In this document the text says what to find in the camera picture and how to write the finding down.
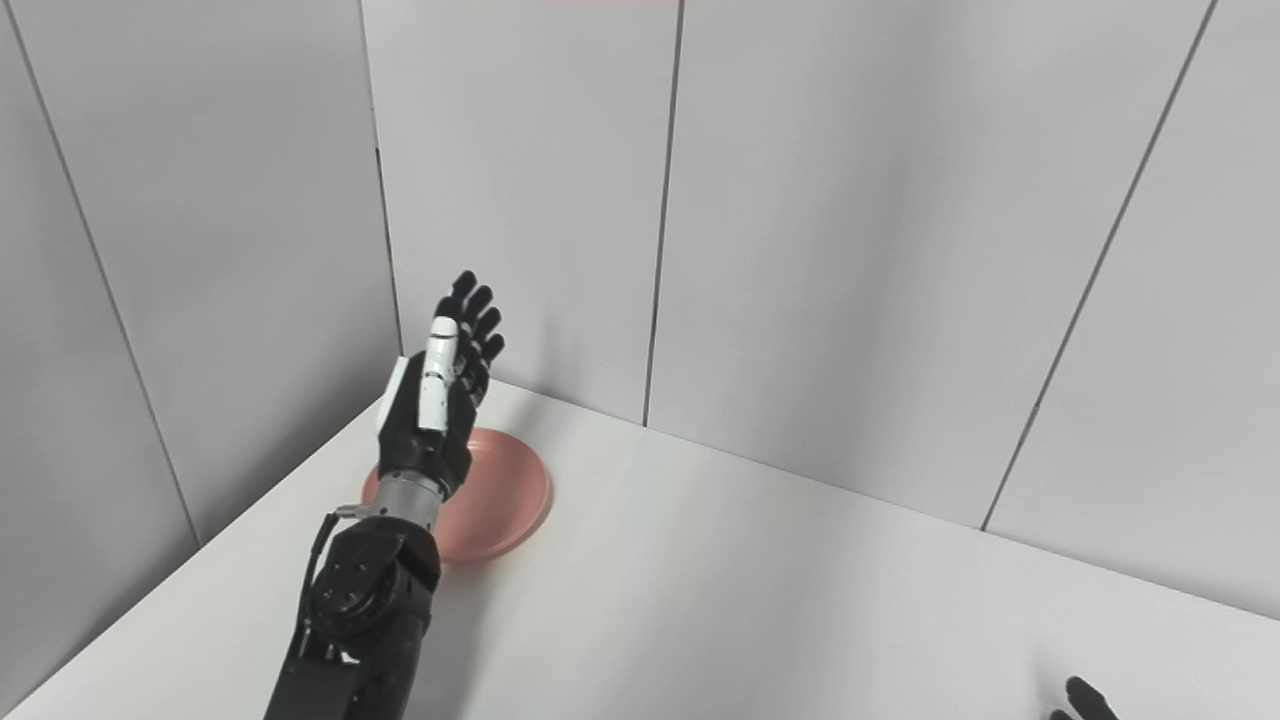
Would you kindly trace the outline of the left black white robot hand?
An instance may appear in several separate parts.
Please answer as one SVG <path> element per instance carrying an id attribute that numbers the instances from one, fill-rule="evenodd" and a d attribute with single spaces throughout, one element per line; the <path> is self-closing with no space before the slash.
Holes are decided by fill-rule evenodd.
<path id="1" fill-rule="evenodd" d="M 492 287 L 462 272 L 440 299 L 425 346 L 398 357 L 378 409 L 380 477 L 422 480 L 443 498 L 463 486 L 492 364 L 506 348 Z"/>

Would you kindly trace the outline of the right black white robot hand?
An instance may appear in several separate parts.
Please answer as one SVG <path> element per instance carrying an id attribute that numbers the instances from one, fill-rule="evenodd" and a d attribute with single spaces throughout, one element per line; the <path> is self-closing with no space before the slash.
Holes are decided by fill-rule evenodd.
<path id="1" fill-rule="evenodd" d="M 1064 689 L 1071 711 L 1055 708 L 1048 715 L 1050 720 L 1119 720 L 1106 697 L 1083 678 L 1070 676 Z"/>

